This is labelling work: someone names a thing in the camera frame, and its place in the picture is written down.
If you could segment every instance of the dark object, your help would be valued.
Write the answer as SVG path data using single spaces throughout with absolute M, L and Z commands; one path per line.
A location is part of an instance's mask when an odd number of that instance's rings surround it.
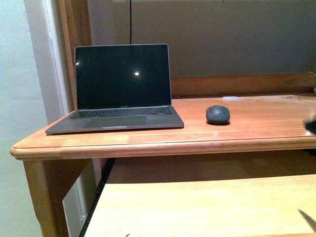
M 316 120 L 306 123 L 305 128 L 313 134 L 316 134 Z
M 230 124 L 231 115 L 229 110 L 221 105 L 211 106 L 206 110 L 206 119 L 208 124 L 227 125 Z

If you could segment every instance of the computer mouse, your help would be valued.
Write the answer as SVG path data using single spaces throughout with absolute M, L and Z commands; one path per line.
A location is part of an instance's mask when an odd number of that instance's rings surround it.
M 206 110 L 206 119 L 208 124 L 227 125 L 230 124 L 230 118 L 231 114 L 229 109 L 224 106 L 214 105 Z

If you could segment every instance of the desk surface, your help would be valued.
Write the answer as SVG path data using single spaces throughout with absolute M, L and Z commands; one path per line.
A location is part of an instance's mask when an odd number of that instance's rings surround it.
M 316 148 L 316 136 L 304 128 L 316 115 L 314 94 L 172 103 L 185 123 L 182 129 L 47 136 L 46 127 L 13 146 L 11 154 L 24 162 L 43 236 L 68 236 L 62 200 L 90 158 Z M 206 124 L 205 111 L 213 105 L 230 109 L 230 125 Z
M 43 160 L 316 147 L 316 136 L 303 124 L 316 115 L 313 94 L 249 96 L 238 100 L 175 99 L 172 103 L 185 123 L 184 128 L 50 136 L 44 128 L 15 144 L 11 153 L 21 160 Z M 206 124 L 205 110 L 213 105 L 230 109 L 230 125 Z
M 302 150 L 116 159 L 85 237 L 313 233 L 315 197 Z

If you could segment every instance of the laptop screen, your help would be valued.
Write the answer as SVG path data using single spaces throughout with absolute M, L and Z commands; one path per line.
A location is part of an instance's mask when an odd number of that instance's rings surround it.
M 171 104 L 167 44 L 76 48 L 78 109 Z

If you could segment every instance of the wooden panel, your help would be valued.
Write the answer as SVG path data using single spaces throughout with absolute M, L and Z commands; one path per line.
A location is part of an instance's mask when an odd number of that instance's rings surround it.
M 205 110 L 218 104 L 230 109 L 230 125 L 206 123 Z M 316 148 L 316 136 L 304 128 L 304 121 L 316 115 L 314 94 L 178 99 L 173 106 L 184 121 L 182 129 L 46 136 L 44 128 L 14 145 L 11 153 L 37 160 Z
M 193 157 L 116 159 L 85 237 L 313 233 L 314 156 L 278 151 Z
M 62 200 L 88 159 L 24 162 L 35 215 L 44 237 L 67 237 Z
M 315 81 L 313 74 L 173 78 L 171 88 L 173 98 L 280 94 L 312 92 Z
M 77 109 L 75 83 L 75 48 L 91 45 L 90 21 L 87 0 L 59 0 L 60 12 L 66 46 L 68 74 Z

